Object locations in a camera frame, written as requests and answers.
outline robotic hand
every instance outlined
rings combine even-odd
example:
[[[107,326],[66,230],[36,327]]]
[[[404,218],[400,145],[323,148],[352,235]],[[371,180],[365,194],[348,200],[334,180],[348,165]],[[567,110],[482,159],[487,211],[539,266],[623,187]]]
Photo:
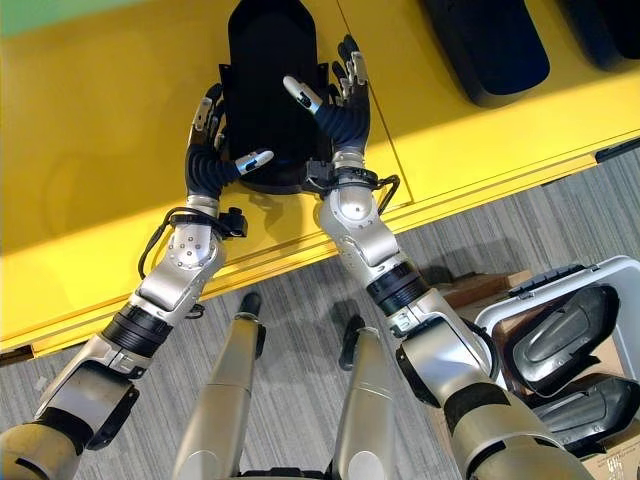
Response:
[[[429,288],[380,219],[371,193],[379,182],[364,168],[370,119],[364,60],[350,36],[338,53],[346,72],[333,64],[341,87],[333,104],[293,77],[283,80],[333,139],[332,164],[308,168],[312,190],[324,200],[318,222],[403,339],[396,359],[416,397],[444,409],[460,473],[465,479],[591,478],[531,410],[493,382],[498,357],[491,340]]]
[[[242,211],[219,213],[222,188],[273,158],[268,150],[235,161],[224,149],[222,86],[200,102],[191,125],[187,155],[187,202],[171,209],[145,249],[143,278],[109,325],[92,337],[41,397],[35,419],[0,436],[2,478],[70,479],[83,450],[108,445],[128,417],[153,354],[196,305],[205,284],[225,262],[222,241],[246,236]],[[165,228],[175,231],[163,260],[144,274],[144,261]]]

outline silver metal arm segment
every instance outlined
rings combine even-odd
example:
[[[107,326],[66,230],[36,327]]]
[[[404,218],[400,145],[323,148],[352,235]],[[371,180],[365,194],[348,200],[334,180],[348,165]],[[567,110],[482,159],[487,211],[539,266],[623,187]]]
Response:
[[[170,218],[175,230],[164,258],[111,323],[49,385],[34,420],[0,435],[3,479],[70,479],[85,448],[97,450],[111,442],[139,395],[131,380],[149,368],[155,351],[224,265],[223,238],[246,233],[240,210],[218,213],[220,191],[267,163],[273,153],[261,150],[220,163],[213,146],[222,115],[220,104],[216,105],[221,93],[219,85],[207,92],[191,126],[189,194],[184,208],[170,212],[185,213],[167,216],[152,237],[159,240]]]
[[[362,155],[338,151],[334,167],[363,168]],[[318,222],[340,258],[406,337],[396,354],[414,394],[444,409],[465,479],[590,478],[582,464],[518,398],[489,377],[492,359],[440,293],[429,288],[380,219],[371,191],[348,173],[325,197]]]
[[[211,198],[190,196],[187,206],[217,217]],[[2,478],[70,479],[85,448],[108,445],[138,397],[131,379],[143,375],[224,261],[211,225],[176,225],[163,260],[49,385],[34,421],[0,436]]]

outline yellow table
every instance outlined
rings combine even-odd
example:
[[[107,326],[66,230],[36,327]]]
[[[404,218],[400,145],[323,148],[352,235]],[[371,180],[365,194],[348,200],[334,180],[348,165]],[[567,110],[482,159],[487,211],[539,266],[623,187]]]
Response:
[[[42,355],[100,330],[139,279],[165,210],[184,199],[187,127],[228,62],[235,1],[158,0],[3,39],[0,349]],[[554,2],[529,2],[547,81],[497,110],[456,86],[419,0],[304,0],[320,61],[351,31],[375,100],[367,154],[403,183],[385,219],[399,232],[595,164],[640,136],[640,72],[591,67]],[[208,298],[326,258],[310,195],[225,190],[249,237]]]

